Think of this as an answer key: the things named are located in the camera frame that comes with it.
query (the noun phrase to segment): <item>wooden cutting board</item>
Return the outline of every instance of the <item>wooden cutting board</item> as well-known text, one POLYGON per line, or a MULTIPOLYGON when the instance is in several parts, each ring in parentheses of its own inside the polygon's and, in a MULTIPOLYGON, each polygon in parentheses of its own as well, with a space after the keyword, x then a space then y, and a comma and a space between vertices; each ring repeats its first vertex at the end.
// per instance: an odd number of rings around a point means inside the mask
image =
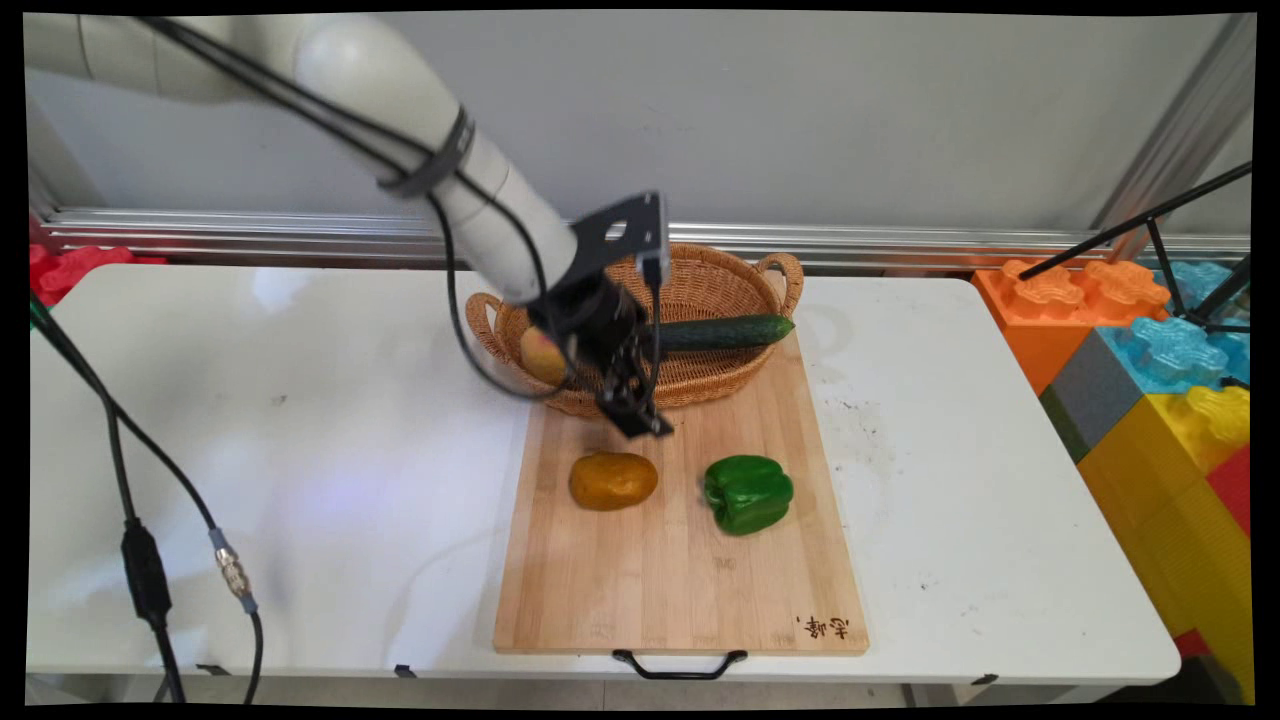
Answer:
POLYGON ((666 411, 676 432, 627 441, 598 418, 529 418, 502 580, 499 652, 861 655, 867 626, 792 332, 737 393, 666 411), (584 455, 635 452, 658 468, 640 505, 598 512, 568 492, 584 455), (703 500, 730 455, 782 464, 795 500, 776 525, 723 534, 703 500))

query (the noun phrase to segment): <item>black cable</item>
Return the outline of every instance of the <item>black cable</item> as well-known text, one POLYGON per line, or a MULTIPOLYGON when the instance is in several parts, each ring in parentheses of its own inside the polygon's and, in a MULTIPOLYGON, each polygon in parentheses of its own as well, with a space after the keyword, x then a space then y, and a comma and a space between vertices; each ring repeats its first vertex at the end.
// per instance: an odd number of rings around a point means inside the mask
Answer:
POLYGON ((1160 273, 1165 275, 1165 284, 1169 286, 1169 295, 1174 300, 1174 316, 1185 318, 1187 306, 1183 305, 1183 293, 1178 291, 1178 278, 1174 277, 1174 266, 1169 263, 1169 254, 1165 252, 1165 238, 1160 234, 1160 225, 1156 219, 1147 220, 1147 234, 1151 236, 1151 245, 1156 249, 1156 260, 1160 263, 1160 273))
POLYGON ((662 327, 660 288, 659 284, 649 286, 649 292, 653 295, 653 373, 649 377, 649 391, 644 396, 644 405, 648 405, 653 400, 653 395, 658 392, 658 365, 662 360, 662 350, 658 346, 662 334, 659 329, 662 327))
POLYGON ((1139 227, 1144 225, 1147 220, 1153 220, 1161 215, 1167 215, 1169 213, 1172 213, 1174 210, 1181 208, 1183 205, 1187 205, 1192 200, 1203 197, 1210 192, 1213 192, 1215 190, 1225 184, 1230 184, 1252 172, 1253 172, 1253 160, 1236 165, 1235 168, 1231 168, 1230 170, 1217 176, 1216 178, 1204 181, 1203 183, 1188 190, 1187 192, 1183 192, 1181 195, 1174 196, 1161 202, 1160 205, 1151 208, 1149 210, 1139 213, 1117 225, 1114 225, 1111 228, 1100 232, 1098 234, 1091 237, 1089 240, 1085 240, 1084 242, 1080 242, 1079 245, 1075 245, 1073 247, 1069 247, 1059 252, 1057 255, 1050 258, 1048 260, 1044 260, 1043 263, 1038 263, 1036 265, 1032 265, 1030 268, 1027 268, 1025 270, 1018 274, 1018 279, 1029 281, 1046 270, 1050 270, 1052 268, 1061 265, 1062 263, 1066 263, 1068 260, 1075 258, 1076 255, 1088 252, 1089 250, 1093 250, 1094 247, 1105 242, 1110 242, 1129 231, 1138 229, 1139 227))
MULTIPOLYGON (((566 373, 564 378, 561 379, 561 384, 558 384, 556 388, 550 391, 525 393, 507 387, 504 383, 498 380, 498 378, 490 375, 489 372, 485 370, 483 365, 480 365, 480 361, 476 360, 475 355, 471 354, 471 348, 467 346, 466 334, 462 332, 462 320, 458 318, 458 291, 457 291, 457 278, 454 277, 456 259, 453 256, 453 229, 449 227, 449 219, 444 214, 444 208, 440 205, 440 201, 435 197, 435 195, 428 193, 426 201, 431 205, 431 208, 435 210, 435 214, 440 219, 440 234, 444 236, 444 286, 449 301, 449 320, 453 322, 453 336, 458 338, 458 346, 462 348, 462 355, 467 359, 467 363, 471 364, 475 372, 479 373, 479 375, 484 378, 485 382, 488 382, 494 388, 512 397, 518 397, 522 400, 545 400, 563 391, 568 386, 568 383, 572 382, 573 373, 566 373)), ((545 279, 541 277, 540 273, 539 273, 539 281, 543 284, 545 284, 545 279)), ((568 368, 568 357, 566 357, 566 369, 567 368, 568 368)))
MULTIPOLYGON (((37 306, 44 309, 44 305, 38 300, 32 302, 33 309, 37 306)), ((44 323, 44 320, 36 320, 36 318, 33 318, 33 322, 36 322, 37 328, 41 328, 41 334, 44 334, 45 331, 41 324, 44 323)), ((67 360, 67 363, 72 366, 72 369, 76 370, 76 373, 79 374, 79 377, 92 388, 93 382, 90 379, 90 375, 86 374, 86 372, 92 373, 92 368, 90 368, 87 363, 83 363, 83 357, 81 357, 81 363, 77 363, 77 360, 68 351, 68 345, 72 348, 74 348, 74 345, 70 345, 69 340, 67 341, 67 343, 55 342, 54 340, 49 338, 47 334, 45 334, 45 340, 49 340, 49 343, 54 346, 54 350, 56 350, 58 354, 61 355, 64 360, 67 360)), ((200 496, 200 492, 196 489, 196 486, 192 484, 187 474, 182 471, 182 468, 179 468, 178 464, 174 462, 172 457, 169 457, 169 454, 166 454, 159 445, 156 445, 154 439, 151 439, 151 436, 148 436, 142 428, 138 427, 137 423, 133 421, 133 418, 131 418, 129 414, 124 411, 124 407, 120 407, 120 404, 115 401, 114 396, 111 396, 110 393, 106 395, 111 401, 111 406, 115 409, 116 416, 122 423, 124 423, 124 427, 128 428, 129 432, 133 433, 133 437, 138 438, 138 441, 143 446, 146 446, 146 448, 150 450, 151 454, 155 455, 156 459, 160 460, 160 462, 170 473, 173 473, 173 475, 178 479, 178 483, 182 486, 182 488, 187 491, 187 495, 191 497, 191 501, 196 505, 196 510, 200 511, 200 516, 204 518, 205 525, 207 525, 209 529, 216 528, 218 525, 214 523, 214 516, 209 511, 209 506, 205 505, 205 498, 200 496)))
POLYGON ((1204 325, 1203 329, 1204 329, 1206 333, 1244 333, 1244 334, 1251 334, 1249 333, 1249 325, 1215 325, 1215 324, 1208 324, 1208 325, 1204 325))
MULTIPOLYGON (((178 479, 182 487, 191 496, 192 502, 200 510, 201 516, 205 519, 205 524, 209 529, 216 530, 218 525, 214 521, 212 514, 209 511, 209 506, 205 505, 205 500, 200 496, 200 492, 192 484, 191 479, 187 478, 186 473, 178 468, 177 462, 173 461, 169 455, 160 448, 159 445, 151 437, 133 421, 132 418, 124 411, 123 407, 115 401, 115 398, 108 392, 106 387, 99 379, 93 368, 84 360, 76 343, 63 332, 61 325, 54 320, 52 314, 45 307, 45 305, 36 297, 35 291, 31 292, 31 320, 32 324, 40 329, 40 333, 46 341, 54 347, 54 350, 63 356, 63 359, 76 370, 77 374, 97 393, 102 400, 102 404, 109 409, 109 415, 115 416, 119 421, 124 423, 127 428, 134 434, 134 437, 141 441, 147 450, 150 450, 165 468, 178 479)), ((113 442, 118 443, 119 429, 116 428, 116 434, 113 442)), ((123 456, 120 460, 120 466, 123 469, 123 456)), ((132 512, 132 498, 128 501, 128 511, 132 512)), ((138 609, 140 616, 147 620, 151 625, 152 632, 156 635, 156 644, 160 648, 160 659, 165 667, 165 682, 161 685, 161 691, 157 692, 156 698, 163 697, 165 688, 173 696, 174 702, 186 702, 186 696, 182 691, 182 678, 178 675, 177 660, 173 656, 173 647, 169 644, 169 634, 165 629, 164 615, 169 610, 169 596, 168 587, 164 579, 164 570, 160 568, 160 557, 155 550, 155 542, 150 537, 150 533, 142 528, 142 521, 133 515, 131 519, 125 520, 125 541, 122 550, 125 552, 125 570, 129 577, 131 594, 134 596, 134 607, 138 609), (143 547, 138 547, 136 537, 142 534, 146 537, 143 541, 143 547), (131 569, 131 560, 136 560, 136 566, 131 569), (141 568, 143 565, 154 564, 155 568, 141 568), (137 573, 138 578, 133 578, 132 574, 137 573)), ((244 703, 248 705, 253 700, 253 693, 257 689, 259 678, 262 670, 262 623, 259 619, 257 611, 250 612, 250 619, 253 624, 253 670, 250 676, 248 692, 244 697, 244 703)))
POLYGON ((178 675, 178 660, 173 656, 173 646, 169 644, 169 630, 163 624, 152 625, 151 629, 156 634, 156 644, 160 646, 160 661, 164 664, 169 694, 174 702, 187 702, 187 693, 182 689, 182 676, 178 675))
POLYGON ((413 149, 413 150, 416 150, 419 152, 426 154, 428 158, 435 155, 435 152, 431 149, 426 147, 425 145, 422 145, 421 142, 413 140, 412 137, 402 135, 401 132, 398 132, 396 129, 392 129, 392 128, 388 128, 385 126, 378 124, 374 120, 370 120, 369 118, 365 118, 365 117, 362 117, 362 115, 360 115, 360 114, 357 114, 357 113, 355 113, 352 110, 348 110, 347 108, 343 108, 342 105, 337 105, 334 102, 330 102, 329 100, 321 97, 320 95, 316 95, 316 94, 311 92, 310 90, 307 90, 307 88, 305 88, 302 86, 294 85, 291 79, 288 79, 285 77, 282 77, 279 73, 276 73, 271 68, 269 68, 269 67, 259 63, 257 60, 255 60, 253 58, 250 58, 248 55, 244 55, 243 53, 236 50, 234 47, 219 44, 216 40, 214 40, 214 38, 204 35, 198 29, 195 29, 192 27, 187 27, 187 26, 184 26, 182 23, 178 23, 178 22, 174 22, 174 20, 172 20, 169 18, 159 17, 159 15, 138 15, 138 20, 141 20, 142 23, 150 26, 152 29, 156 29, 157 32, 164 33, 165 37, 169 37, 170 40, 174 40, 175 42, 179 42, 184 47, 187 47, 188 45, 186 42, 180 41, 180 40, 174 38, 174 36, 172 35, 170 31, 175 31, 177 33, 182 33, 188 40, 195 38, 196 41, 205 44, 206 46, 211 47, 212 50, 215 50, 218 53, 223 53, 223 54, 228 55, 229 58, 233 58, 234 60, 237 60, 237 61, 244 64, 247 68, 252 69, 253 72, 265 76, 266 78, 271 79, 273 82, 276 82, 278 85, 284 86, 285 90, 289 90, 289 91, 292 91, 292 92, 294 92, 294 94, 297 94, 297 95, 300 95, 300 96, 302 96, 302 97, 305 97, 305 99, 315 102, 316 105, 320 105, 325 110, 329 110, 330 113, 333 113, 333 114, 335 114, 338 117, 348 119, 348 120, 356 123, 357 126, 364 127, 365 129, 369 129, 369 131, 384 135, 388 138, 394 140, 396 142, 399 142, 402 145, 407 145, 408 147, 411 147, 411 149, 413 149))
POLYGON ((250 612, 248 619, 253 621, 253 671, 250 673, 248 689, 244 691, 244 705, 253 705, 257 679, 262 675, 262 620, 257 616, 257 611, 250 612))
POLYGON ((100 380, 97 374, 93 373, 93 369, 88 366, 88 363, 84 361, 84 357, 76 348, 76 345, 72 343, 70 338, 68 338, 65 333, 63 333, 61 327, 54 322, 54 318, 49 314, 45 304, 36 297, 35 290, 31 291, 31 311, 33 315, 32 322, 36 325, 36 329, 40 331, 40 334, 45 336, 49 345, 67 348, 63 357, 72 364, 72 368, 77 369, 81 377, 84 378, 84 382, 93 388, 93 392, 97 393, 97 397, 102 401, 102 406, 106 410, 106 433, 111 445, 111 464, 115 466, 115 484, 120 491, 120 505, 124 507, 124 519, 125 521, 137 520, 138 514, 133 509, 133 492, 129 491, 129 478, 124 470, 124 451, 120 447, 120 423, 115 401, 111 400, 106 388, 102 387, 102 380, 100 380))
POLYGON ((1216 313, 1221 305, 1231 300, 1236 292, 1244 290, 1244 286, 1249 284, 1249 273, 1253 266, 1253 261, 1251 260, 1252 256, 1252 252, 1245 254, 1244 258, 1242 258, 1240 261, 1231 268, 1231 273, 1226 275, 1226 279, 1219 283, 1219 286, 1215 287, 1212 292, 1210 292, 1208 296, 1190 311, 1190 314, 1196 318, 1204 318, 1207 320, 1210 315, 1216 313))
MULTIPOLYGON (((242 69, 233 67, 233 64, 229 63, 229 61, 227 61, 225 58, 220 58, 218 55, 221 54, 221 55, 224 55, 227 58, 232 58, 232 59, 239 61, 241 64, 243 64, 246 68, 251 69, 252 72, 259 73, 260 76, 269 78, 270 81, 273 81, 276 85, 284 87, 285 90, 296 94, 297 96, 301 96, 301 97, 303 97, 306 100, 310 100, 310 101, 320 105, 325 110, 328 110, 330 113, 334 113, 334 114, 337 114, 337 115, 339 115, 342 118, 346 118, 346 119, 348 119, 348 120, 351 120, 351 122, 353 122, 353 123, 364 127, 365 129, 369 129, 369 131, 371 131, 374 133, 381 135, 385 138, 401 142, 401 143, 403 143, 403 145, 413 149, 415 151, 425 155, 428 159, 430 159, 430 158, 433 158, 435 155, 435 152, 431 149, 426 147, 421 142, 417 142, 417 141, 415 141, 412 138, 408 138, 408 137, 406 137, 406 136, 403 136, 403 135, 401 135, 401 133, 398 133, 398 132, 396 132, 396 131, 393 131, 390 128, 387 128, 385 126, 375 123, 375 122, 372 122, 372 120, 370 120, 367 118, 362 118, 362 117, 360 117, 360 115, 357 115, 357 114, 355 114, 355 113, 352 113, 352 111, 342 108, 340 105, 333 104, 333 102, 330 102, 328 100, 320 97, 319 95, 315 95, 315 94, 312 94, 312 92, 302 88, 301 86, 297 86, 293 82, 291 82, 289 79, 287 79, 284 77, 280 77, 279 74, 276 74, 271 69, 269 69, 265 65, 257 63, 256 60, 253 60, 251 58, 247 58, 247 56, 242 55, 241 53, 238 53, 238 51, 236 51, 236 50, 233 50, 230 47, 227 47, 227 46, 224 46, 224 45, 214 41, 212 38, 202 35, 198 31, 188 28, 188 27, 186 27, 186 26, 183 26, 180 23, 173 22, 173 20, 170 20, 168 18, 150 17, 150 15, 138 15, 137 19, 141 23, 143 23, 147 27, 150 27, 154 31, 156 31, 157 33, 164 35, 169 40, 172 40, 172 41, 177 42, 178 45, 182 45, 187 50, 195 53, 197 56, 200 56, 205 61, 210 63, 211 65, 216 67, 219 70, 221 70, 221 72, 232 76, 233 78, 236 78, 241 83, 243 83, 243 85, 251 87, 252 90, 257 91, 259 94, 266 96, 269 100, 273 100, 274 102, 276 102, 282 108, 284 108, 284 109, 287 109, 287 110, 297 114, 298 117, 303 118, 305 120, 315 124, 320 129, 328 132, 332 136, 334 136, 339 141, 349 145, 351 147, 353 147, 353 149, 364 152, 365 155, 372 158, 374 160, 384 164, 385 167, 388 167, 389 169, 392 169, 393 172, 396 172, 397 176, 401 177, 401 178, 403 178, 403 177, 407 176, 407 170, 404 168, 399 167, 398 163, 396 163, 394 160, 387 158, 385 155, 383 155, 381 152, 374 150, 372 147, 370 147, 369 145, 361 142, 360 140, 352 137, 349 133, 347 133, 342 128, 339 128, 339 127, 337 127, 337 126, 326 122, 324 118, 321 118, 321 117, 319 117, 319 115, 316 115, 314 113, 310 113, 307 109, 302 108, 301 104, 298 104, 296 101, 292 101, 288 97, 284 97, 284 96, 282 96, 278 92, 274 92, 273 90, 270 90, 269 87, 266 87, 265 83, 260 82, 257 78, 251 77, 248 73, 243 72, 242 69)), ((467 177, 461 170, 454 172, 454 176, 458 178, 458 181, 465 187, 467 187, 468 190, 471 190, 471 192, 474 192, 477 197, 480 197, 481 200, 484 200, 489 205, 493 205, 493 208, 495 210, 498 210, 498 213, 502 214, 507 219, 507 222, 511 223, 511 225, 516 229, 516 233, 520 234, 521 241, 525 243, 525 247, 529 250, 530 258, 532 259, 534 274, 535 274, 535 277, 538 279, 539 297, 545 297, 547 296, 547 274, 545 274, 545 270, 543 268, 541 255, 539 255, 538 247, 534 245, 534 240, 532 240, 532 236, 529 233, 529 228, 525 227, 525 224, 520 220, 520 218, 516 217, 515 213, 511 211, 509 208, 507 208, 497 197, 494 197, 493 195, 490 195, 489 192, 486 192, 472 178, 467 177)), ((454 279, 453 278, 453 273, 454 273, 456 260, 453 258, 452 231, 451 231, 451 228, 448 225, 448 218, 444 217, 443 209, 439 206, 439 204, 433 197, 429 197, 429 201, 431 201, 433 208, 435 209, 436 214, 440 217, 442 233, 445 236, 444 243, 445 243, 445 259, 447 259, 447 265, 448 265, 447 266, 447 273, 448 273, 448 286, 449 286, 449 307, 451 307, 451 315, 452 315, 453 327, 454 327, 454 334, 458 337, 458 343, 462 347, 462 352, 463 352, 463 355, 467 356, 467 360, 471 363, 471 366, 475 368, 475 370, 486 382, 489 382, 495 388, 500 389, 502 392, 504 392, 507 395, 512 395, 512 396, 521 397, 521 398, 525 398, 525 400, 545 400, 545 398, 548 398, 548 397, 550 397, 550 396, 553 396, 553 395, 563 391, 564 387, 567 387, 568 383, 572 382, 573 373, 566 374, 564 380, 558 387, 556 387, 554 389, 552 389, 549 392, 545 392, 545 393, 522 393, 522 392, 515 391, 512 388, 508 388, 507 386, 502 384, 497 378, 489 375, 489 373, 485 372, 484 368, 480 366, 479 361, 470 354, 470 351, 467 350, 467 345, 466 345, 466 336, 462 333, 461 322, 460 322, 458 314, 457 314, 457 290, 456 290, 456 286, 454 286, 454 282, 453 282, 453 279, 454 279)), ((556 324, 554 324, 554 319, 552 319, 550 316, 548 316, 548 334, 550 336, 550 338, 552 338, 553 342, 557 342, 557 345, 559 345, 559 337, 558 337, 558 332, 557 332, 556 324)))
MULTIPOLYGON (((351 133, 348 133, 348 132, 343 131, 342 128, 339 128, 339 127, 329 123, 324 118, 321 118, 321 117, 319 117, 319 115, 316 115, 316 114, 306 110, 301 105, 297 105, 297 104, 293 104, 293 102, 285 100, 284 97, 282 97, 276 92, 274 92, 270 88, 268 88, 266 85, 264 85, 262 82, 260 82, 257 78, 253 78, 250 74, 247 74, 243 70, 241 70, 239 68, 233 67, 225 59, 215 56, 215 51, 216 53, 224 53, 224 54, 228 54, 228 55, 232 55, 232 56, 237 56, 237 54, 234 51, 232 51, 229 47, 227 47, 224 45, 220 45, 220 44, 212 41, 212 40, 205 37, 204 35, 201 35, 201 33, 198 33, 198 32, 196 32, 196 31, 193 31, 191 28, 183 27, 182 24, 175 23, 173 20, 168 20, 168 19, 164 19, 164 18, 159 18, 157 19, 157 18, 146 18, 146 17, 138 17, 137 19, 140 22, 142 22, 143 24, 147 24, 148 27, 151 27, 157 33, 168 37, 169 40, 172 40, 172 41, 182 45, 187 50, 195 53, 196 55, 198 55, 200 58, 202 58, 205 61, 207 61, 209 64, 214 65, 219 70, 221 70, 221 72, 224 72, 224 73, 234 77, 241 83, 248 86, 250 88, 257 91, 259 94, 266 96, 268 99, 274 100, 276 104, 288 108, 289 110, 292 110, 293 113, 296 113, 297 115, 300 115, 301 118, 303 118, 305 120, 310 122, 311 124, 316 126, 317 128, 320 128, 324 132, 329 133, 330 136, 335 137, 340 142, 344 142, 346 145, 349 145, 352 149, 364 152, 366 156, 369 156, 369 158, 371 158, 371 159, 381 163, 387 168, 394 170, 397 173, 397 177, 403 178, 406 176, 404 169, 401 168, 398 163, 396 163, 394 160, 392 160, 390 158, 388 158, 383 152, 380 152, 380 151, 370 147, 364 141, 357 140, 351 133)), ((325 101, 325 100, 319 99, 317 96, 315 96, 315 95, 305 91, 303 88, 298 87, 297 85, 293 85, 292 82, 285 81, 284 78, 280 78, 279 76, 276 76, 271 70, 266 69, 265 67, 262 67, 262 65, 260 65, 257 63, 253 63, 252 60, 247 60, 243 56, 239 56, 237 59, 239 59, 241 61, 243 61, 246 65, 248 65, 255 72, 261 73, 261 74, 264 74, 264 76, 274 79, 275 82, 283 85, 284 87, 287 87, 288 90, 291 90, 293 92, 297 92, 298 95, 306 97, 307 100, 312 100, 312 101, 317 102, 319 105, 324 106, 326 110, 330 110, 330 111, 333 111, 335 114, 343 115, 347 119, 351 119, 352 122, 356 122, 358 124, 364 124, 364 126, 370 127, 370 128, 378 127, 379 128, 378 132, 381 132, 387 137, 389 137, 392 140, 402 140, 403 141, 403 136, 399 136, 394 131, 389 131, 387 128, 381 128, 379 126, 374 126, 369 120, 361 119, 357 115, 355 115, 355 114, 352 114, 352 113, 349 113, 347 110, 340 110, 340 109, 338 109, 337 105, 333 105, 333 104, 325 101)), ((412 147, 415 150, 417 150, 419 152, 426 154, 428 156, 431 155, 430 150, 428 150, 426 147, 424 147, 420 143, 412 143, 412 147)))

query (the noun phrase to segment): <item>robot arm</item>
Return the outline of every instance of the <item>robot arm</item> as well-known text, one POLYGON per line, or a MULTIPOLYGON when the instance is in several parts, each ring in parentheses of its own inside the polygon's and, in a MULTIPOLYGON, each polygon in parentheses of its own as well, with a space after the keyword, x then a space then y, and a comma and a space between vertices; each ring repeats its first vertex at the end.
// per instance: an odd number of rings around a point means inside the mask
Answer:
MULTIPOLYGON (((374 18, 300 14, 174 19, 428 147, 444 145, 458 114, 458 101, 417 50, 374 18)), ((26 61, 31 67, 188 101, 260 99, 132 18, 26 13, 23 35, 26 61)), ((346 129, 402 168, 417 168, 426 159, 358 126, 346 129)), ((365 155, 356 156, 379 181, 396 179, 387 167, 365 155)), ((573 232, 484 133, 476 133, 460 169, 521 219, 541 258, 547 284, 554 286, 577 250, 573 232)), ((521 240, 511 223, 454 177, 443 179, 435 195, 449 215, 458 251, 467 263, 509 301, 521 305, 534 301, 538 286, 532 260, 521 251, 521 240)))
MULTIPOLYGON (((430 186, 460 254, 507 301, 527 305, 535 324, 556 329, 566 356, 596 365, 605 378, 596 401, 628 437, 669 432, 653 406, 652 387, 646 388, 639 359, 636 331, 645 322, 644 310, 603 273, 608 263, 635 255, 637 265, 644 261, 653 287, 666 281, 668 252, 660 196, 645 193, 564 225, 497 146, 474 127, 463 127, 466 117, 460 114, 458 101, 417 50, 374 18, 300 14, 170 19, 438 152, 457 141, 460 128, 468 133, 465 147, 453 145, 461 154, 456 169, 430 186), (540 259, 545 296, 539 291, 532 254, 517 220, 540 259), (605 233, 618 223, 625 227, 622 238, 605 243, 605 233), (632 380, 639 380, 639 391, 632 380)), ((261 97, 133 18, 24 13, 23 46, 27 65, 165 97, 205 102, 261 97)), ((339 114, 329 113, 326 119, 399 168, 356 154, 384 187, 402 181, 406 172, 426 168, 429 156, 421 151, 389 142, 339 114)), ((415 199, 421 201, 421 193, 415 199)))

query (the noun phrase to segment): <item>red toy block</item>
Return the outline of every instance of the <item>red toy block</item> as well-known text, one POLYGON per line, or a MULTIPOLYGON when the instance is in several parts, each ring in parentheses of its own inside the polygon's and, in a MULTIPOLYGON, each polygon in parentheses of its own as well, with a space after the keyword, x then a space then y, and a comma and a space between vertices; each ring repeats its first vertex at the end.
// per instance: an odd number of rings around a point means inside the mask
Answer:
POLYGON ((52 305, 46 292, 40 287, 40 278, 45 277, 45 273, 58 268, 58 258, 49 252, 44 245, 28 245, 27 246, 28 266, 31 269, 31 287, 36 291, 36 296, 45 305, 52 305))
MULTIPOLYGON (((36 255, 35 250, 32 250, 32 255, 36 255)), ((55 261, 55 266, 41 273, 38 279, 35 277, 35 270, 32 270, 32 287, 36 288, 36 295, 41 302, 50 306, 61 302, 63 297, 93 268, 113 263, 166 264, 164 258, 136 258, 129 252, 128 247, 79 247, 67 255, 51 259, 55 261)))
POLYGON ((1208 486, 1235 521, 1249 534, 1249 446, 1235 452, 1208 475, 1208 486))
POLYGON ((1190 630, 1178 635, 1174 638, 1174 646, 1178 648, 1179 655, 1183 656, 1183 660, 1212 655, 1208 650, 1208 643, 1201 637, 1199 630, 1190 630))

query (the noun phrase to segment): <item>basket handle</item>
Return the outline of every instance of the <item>basket handle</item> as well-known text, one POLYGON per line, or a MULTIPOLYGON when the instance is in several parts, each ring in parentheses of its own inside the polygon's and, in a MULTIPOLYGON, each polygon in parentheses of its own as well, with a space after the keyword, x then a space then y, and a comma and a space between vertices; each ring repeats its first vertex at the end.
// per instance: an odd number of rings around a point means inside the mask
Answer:
POLYGON ((502 301, 497 297, 489 295, 488 292, 477 292, 467 299, 467 325, 471 327, 471 332, 475 333, 476 340, 484 346, 494 357, 502 363, 511 363, 507 357, 507 352, 502 348, 498 342, 498 336, 493 334, 493 327, 489 324, 489 309, 493 307, 494 313, 502 307, 502 301))
POLYGON ((785 318, 790 318, 791 313, 796 309, 796 304, 800 302, 800 293, 804 291, 804 269, 800 266, 800 261, 795 259, 795 255, 787 252, 772 252, 760 258, 755 264, 755 269, 763 275, 773 265, 782 269, 782 277, 787 281, 780 313, 785 318))

